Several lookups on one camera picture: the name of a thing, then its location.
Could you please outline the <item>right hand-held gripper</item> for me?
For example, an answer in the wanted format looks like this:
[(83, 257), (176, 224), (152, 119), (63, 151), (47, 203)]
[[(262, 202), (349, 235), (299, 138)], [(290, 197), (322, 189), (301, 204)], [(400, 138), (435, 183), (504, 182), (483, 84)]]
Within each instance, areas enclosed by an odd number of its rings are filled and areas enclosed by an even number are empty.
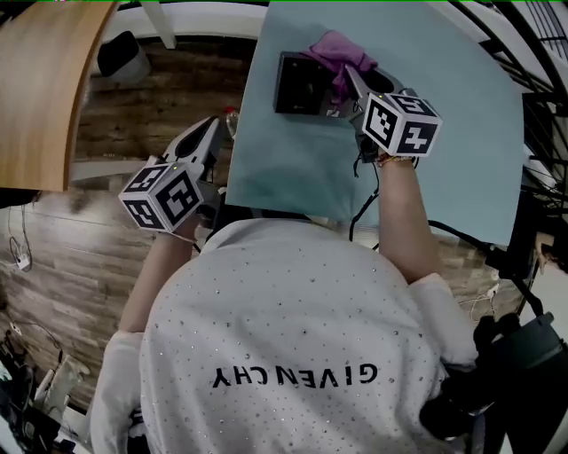
[(346, 66), (345, 72), (354, 101), (349, 123), (359, 160), (370, 163), (382, 154), (411, 159), (430, 154), (443, 120), (426, 99), (400, 94), (406, 86), (381, 68), (366, 72), (366, 82), (353, 66)]

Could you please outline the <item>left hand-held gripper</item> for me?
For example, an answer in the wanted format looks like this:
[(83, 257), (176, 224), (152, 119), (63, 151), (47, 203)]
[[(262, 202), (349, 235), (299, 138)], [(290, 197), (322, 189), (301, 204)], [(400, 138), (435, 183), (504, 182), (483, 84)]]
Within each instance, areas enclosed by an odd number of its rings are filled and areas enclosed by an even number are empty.
[(173, 232), (217, 190), (206, 181), (222, 143), (222, 125), (210, 116), (185, 129), (151, 157), (119, 193), (119, 200), (142, 230)]

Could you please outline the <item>purple cloth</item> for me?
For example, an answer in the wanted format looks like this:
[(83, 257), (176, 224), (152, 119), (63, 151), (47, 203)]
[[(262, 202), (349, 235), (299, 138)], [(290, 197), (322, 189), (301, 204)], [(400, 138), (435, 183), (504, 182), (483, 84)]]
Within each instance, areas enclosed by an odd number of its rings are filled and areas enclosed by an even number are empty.
[(328, 30), (301, 54), (314, 59), (334, 75), (333, 106), (340, 106), (350, 97), (347, 67), (353, 67), (359, 74), (366, 74), (378, 67), (377, 61), (368, 56), (364, 48), (335, 30)]

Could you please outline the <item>black keypad device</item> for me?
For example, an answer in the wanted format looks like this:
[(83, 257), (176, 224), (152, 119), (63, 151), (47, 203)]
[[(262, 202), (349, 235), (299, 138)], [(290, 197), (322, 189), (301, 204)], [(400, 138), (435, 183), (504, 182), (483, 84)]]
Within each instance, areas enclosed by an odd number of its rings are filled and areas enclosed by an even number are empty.
[(352, 108), (351, 79), (342, 73), (350, 64), (330, 69), (301, 52), (282, 51), (276, 75), (273, 111), (347, 118)]

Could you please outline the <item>person's right forearm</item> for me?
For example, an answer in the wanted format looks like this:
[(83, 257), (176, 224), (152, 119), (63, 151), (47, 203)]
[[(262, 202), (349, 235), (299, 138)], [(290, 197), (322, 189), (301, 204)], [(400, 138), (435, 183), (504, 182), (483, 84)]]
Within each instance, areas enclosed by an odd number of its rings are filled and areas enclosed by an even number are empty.
[(442, 265), (414, 165), (391, 160), (380, 167), (379, 253), (412, 284)]

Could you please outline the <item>person's left forearm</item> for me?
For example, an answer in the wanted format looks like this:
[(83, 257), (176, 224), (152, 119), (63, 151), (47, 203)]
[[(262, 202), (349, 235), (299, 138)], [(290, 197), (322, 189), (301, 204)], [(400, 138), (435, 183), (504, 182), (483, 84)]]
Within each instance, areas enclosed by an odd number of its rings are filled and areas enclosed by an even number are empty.
[(174, 233), (156, 236), (124, 306), (119, 331), (142, 333), (146, 329), (157, 295), (170, 277), (191, 260), (199, 224), (200, 218), (190, 215)]

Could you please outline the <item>black shoulder pack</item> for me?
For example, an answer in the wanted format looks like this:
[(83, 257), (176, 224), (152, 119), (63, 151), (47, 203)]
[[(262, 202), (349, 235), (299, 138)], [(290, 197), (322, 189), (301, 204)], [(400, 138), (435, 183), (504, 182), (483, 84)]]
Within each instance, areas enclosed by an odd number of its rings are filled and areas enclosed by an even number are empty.
[(505, 441), (513, 454), (552, 451), (568, 422), (568, 343), (544, 364), (516, 372), (510, 336), (520, 326), (515, 314), (482, 318), (474, 331), (474, 367), (451, 367), (440, 394), (422, 407), (420, 421), (433, 436), (463, 438), (466, 454), (498, 454)]

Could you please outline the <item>clear plastic bottle red label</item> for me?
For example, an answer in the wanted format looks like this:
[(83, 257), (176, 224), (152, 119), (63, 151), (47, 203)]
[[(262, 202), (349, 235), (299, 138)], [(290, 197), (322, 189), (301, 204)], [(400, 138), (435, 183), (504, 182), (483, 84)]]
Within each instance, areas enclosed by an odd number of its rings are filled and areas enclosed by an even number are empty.
[(225, 126), (232, 141), (236, 138), (239, 119), (240, 112), (236, 107), (228, 106), (225, 109)]

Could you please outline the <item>light blue table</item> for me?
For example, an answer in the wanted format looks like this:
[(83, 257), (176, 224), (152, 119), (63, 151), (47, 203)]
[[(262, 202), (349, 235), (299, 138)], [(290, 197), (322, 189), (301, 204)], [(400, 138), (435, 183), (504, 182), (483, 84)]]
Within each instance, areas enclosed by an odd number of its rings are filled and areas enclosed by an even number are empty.
[(430, 219), (509, 243), (525, 162), (522, 96), (501, 67), (423, 2), (273, 2), (248, 74), (226, 199), (335, 221), (378, 222), (373, 168), (343, 119), (274, 112), (279, 57), (328, 30), (427, 99), (443, 124), (417, 172)]

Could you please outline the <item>grey trash bin black liner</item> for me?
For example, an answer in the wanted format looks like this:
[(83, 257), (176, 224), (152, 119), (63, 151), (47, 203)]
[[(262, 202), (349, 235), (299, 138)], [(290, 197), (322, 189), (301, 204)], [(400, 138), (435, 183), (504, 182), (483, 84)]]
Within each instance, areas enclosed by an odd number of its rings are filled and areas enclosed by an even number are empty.
[(130, 31), (103, 43), (97, 63), (101, 75), (117, 83), (140, 82), (151, 73), (146, 52)]

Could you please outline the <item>black metal railing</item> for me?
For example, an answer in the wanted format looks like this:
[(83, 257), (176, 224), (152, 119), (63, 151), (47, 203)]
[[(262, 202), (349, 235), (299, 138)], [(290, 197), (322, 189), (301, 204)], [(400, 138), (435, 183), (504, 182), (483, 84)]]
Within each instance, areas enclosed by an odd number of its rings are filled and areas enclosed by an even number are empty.
[(524, 91), (523, 189), (568, 219), (568, 34), (546, 2), (449, 0), (449, 16)]

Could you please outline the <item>wooden table white legs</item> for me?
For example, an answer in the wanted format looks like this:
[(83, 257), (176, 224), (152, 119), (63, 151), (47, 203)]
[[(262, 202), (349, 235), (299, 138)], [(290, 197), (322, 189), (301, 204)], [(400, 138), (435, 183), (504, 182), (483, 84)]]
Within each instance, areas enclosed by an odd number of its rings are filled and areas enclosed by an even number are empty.
[(0, 26), (0, 188), (63, 192), (142, 160), (74, 161), (94, 59), (119, 4), (35, 2)]

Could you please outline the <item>grey device box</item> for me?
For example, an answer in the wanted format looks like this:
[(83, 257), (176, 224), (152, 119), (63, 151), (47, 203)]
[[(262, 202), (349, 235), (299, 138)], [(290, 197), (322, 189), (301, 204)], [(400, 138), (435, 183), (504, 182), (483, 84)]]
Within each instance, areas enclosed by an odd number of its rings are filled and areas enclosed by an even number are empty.
[(516, 372), (538, 367), (565, 350), (565, 342), (553, 328), (553, 321), (552, 313), (546, 312), (511, 334), (511, 364)]

